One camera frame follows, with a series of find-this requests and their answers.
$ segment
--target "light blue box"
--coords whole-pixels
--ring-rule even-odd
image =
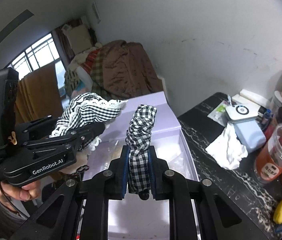
[[[234,123],[233,125],[238,139],[247,148],[248,153],[261,148],[265,144],[265,135],[255,120]]]

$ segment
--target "window frame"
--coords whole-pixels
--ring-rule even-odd
[[[5,66],[5,68],[7,68],[7,67],[9,67],[9,66],[11,66],[12,68],[14,68],[13,65],[12,65],[12,62],[13,62],[18,56],[20,56],[23,52],[24,52],[24,54],[25,54],[25,57],[26,57],[26,60],[27,60],[27,62],[28,62],[28,64],[29,64],[29,66],[30,66],[31,72],[35,71],[35,70],[33,69],[32,65],[31,65],[31,62],[30,62],[29,58],[28,58],[28,54],[31,53],[31,52],[33,52],[33,56],[34,56],[34,58],[35,58],[35,60],[36,60],[36,63],[37,63],[37,65],[38,65],[38,67],[41,68],[40,65],[39,65],[39,62],[38,62],[38,60],[37,60],[37,58],[36,58],[36,56],[35,56],[34,50],[37,49],[39,46],[41,46],[43,43],[48,42],[48,40],[51,39],[51,38],[48,38],[48,39],[46,39],[45,41],[42,41],[42,42],[41,42],[39,45],[37,45],[34,49],[32,49],[32,45],[35,44],[35,43],[37,43],[40,39],[44,38],[45,36],[47,36],[47,35],[49,35],[49,34],[51,34],[51,38],[53,39],[53,36],[52,36],[52,33],[51,33],[51,32],[49,32],[49,33],[43,35],[42,37],[40,37],[39,39],[37,39],[36,41],[34,41],[31,45],[26,46],[25,49],[23,49],[22,51],[20,51],[20,53],[18,53],[18,55],[15,56],[15,57]],[[49,50],[50,50],[50,52],[51,52],[51,55],[52,55],[52,57],[54,58],[53,53],[52,53],[52,51],[51,51],[51,49],[50,49],[49,43],[48,43],[46,46],[48,46],[48,48],[49,48]],[[54,64],[55,64],[55,63],[57,63],[57,62],[60,61],[60,60],[62,61],[62,64],[63,64],[63,67],[64,67],[64,62],[63,62],[63,60],[62,60],[60,54],[59,54],[59,57],[58,57],[57,59],[51,61],[49,64],[51,64],[51,63],[54,63]]]

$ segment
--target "black and white checkered cloth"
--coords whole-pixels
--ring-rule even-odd
[[[129,193],[139,193],[150,189],[148,174],[148,147],[151,130],[157,109],[153,106],[139,105],[126,131],[125,142],[130,146],[129,153]]]
[[[61,119],[57,121],[56,128],[51,136],[62,136],[65,135],[69,129],[82,127],[93,122],[108,122],[117,117],[122,108],[119,106],[121,104],[124,106],[125,101],[111,101],[113,106],[109,106],[108,104],[102,105],[102,103],[98,104],[98,102],[104,102],[104,99],[96,93],[78,95],[70,101]],[[86,148],[90,143],[89,141],[83,143],[79,151]]]

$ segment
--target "wall vent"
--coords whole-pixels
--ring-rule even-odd
[[[100,23],[101,18],[100,18],[99,11],[98,11],[98,8],[96,6],[96,2],[95,1],[92,3],[92,10],[93,10],[94,15],[96,17],[97,23]]]

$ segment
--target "brown towel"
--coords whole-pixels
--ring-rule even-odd
[[[59,117],[63,113],[57,85],[55,64],[41,67],[19,81],[15,102],[16,122],[29,122],[48,115]]]
[[[92,66],[92,92],[103,89],[113,99],[133,98],[163,90],[140,43],[113,41],[103,46]]]

